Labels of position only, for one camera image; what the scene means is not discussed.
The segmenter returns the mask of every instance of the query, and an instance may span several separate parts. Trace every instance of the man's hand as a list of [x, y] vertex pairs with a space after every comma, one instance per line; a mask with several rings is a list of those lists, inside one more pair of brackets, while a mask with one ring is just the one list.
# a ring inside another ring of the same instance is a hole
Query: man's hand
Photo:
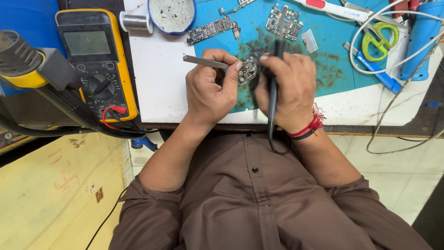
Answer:
[[[197, 65], [186, 75], [188, 120], [195, 126], [211, 129], [225, 117], [238, 100], [238, 74], [242, 62], [223, 49], [206, 49], [202, 58], [224, 62], [230, 66], [223, 70]], [[222, 86], [216, 84], [220, 79]]]
[[[275, 74], [279, 87], [275, 123], [288, 133], [298, 133], [313, 120], [316, 67], [309, 56], [285, 52], [282, 58], [265, 54], [259, 61]], [[260, 110], [267, 115], [270, 94], [263, 75], [254, 93]]]

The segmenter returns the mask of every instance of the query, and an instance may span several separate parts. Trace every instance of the brown shirt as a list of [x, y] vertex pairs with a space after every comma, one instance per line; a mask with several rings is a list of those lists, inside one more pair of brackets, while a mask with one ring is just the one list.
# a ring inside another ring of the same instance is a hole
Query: brown shirt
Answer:
[[324, 189], [261, 134], [206, 139], [181, 190], [149, 191], [136, 177], [120, 200], [111, 250], [431, 249], [364, 177]]

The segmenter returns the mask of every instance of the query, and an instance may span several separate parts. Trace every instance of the man's left hand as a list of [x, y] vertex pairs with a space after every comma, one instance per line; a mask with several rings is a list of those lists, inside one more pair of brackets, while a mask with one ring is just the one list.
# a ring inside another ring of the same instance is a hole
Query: man's left hand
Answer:
[[[186, 75], [186, 116], [196, 127], [211, 129], [236, 105], [238, 74], [242, 61], [223, 49], [206, 49], [202, 58], [230, 65], [226, 72], [197, 65]], [[216, 79], [222, 82], [222, 86], [216, 84]]]

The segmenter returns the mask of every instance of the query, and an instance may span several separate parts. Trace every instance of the wrist band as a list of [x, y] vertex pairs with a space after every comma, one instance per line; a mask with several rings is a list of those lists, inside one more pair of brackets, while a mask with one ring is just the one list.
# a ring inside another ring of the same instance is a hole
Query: wrist band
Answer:
[[317, 136], [317, 134], [315, 133], [316, 130], [324, 126], [324, 124], [322, 123], [322, 121], [324, 120], [324, 115], [322, 114], [322, 109], [318, 108], [316, 103], [313, 104], [313, 116], [313, 120], [303, 130], [294, 134], [290, 134], [286, 131], [287, 135], [290, 136], [293, 140], [302, 140], [312, 134]]

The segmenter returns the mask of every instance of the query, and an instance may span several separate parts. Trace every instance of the white table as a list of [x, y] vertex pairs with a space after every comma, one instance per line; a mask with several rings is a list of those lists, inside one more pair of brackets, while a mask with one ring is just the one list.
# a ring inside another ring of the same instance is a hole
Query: white table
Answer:
[[[124, 0], [124, 3], [128, 14], [148, 13], [146, 0]], [[194, 47], [186, 43], [186, 35], [170, 36], [156, 27], [153, 34], [130, 31], [129, 35], [142, 122], [179, 123], [188, 109], [185, 75], [195, 66], [183, 62], [182, 57], [194, 56]], [[388, 55], [388, 67], [405, 58], [408, 40], [406, 30], [400, 29], [398, 45]], [[387, 112], [382, 125], [402, 126], [415, 117], [441, 58], [442, 51], [437, 49], [430, 57], [429, 78], [410, 82]], [[402, 66], [388, 74], [398, 76], [401, 69]], [[315, 102], [328, 117], [325, 125], [376, 125], [393, 96], [382, 84], [376, 84], [316, 97]], [[254, 109], [228, 114], [220, 123], [266, 124], [267, 118]]]

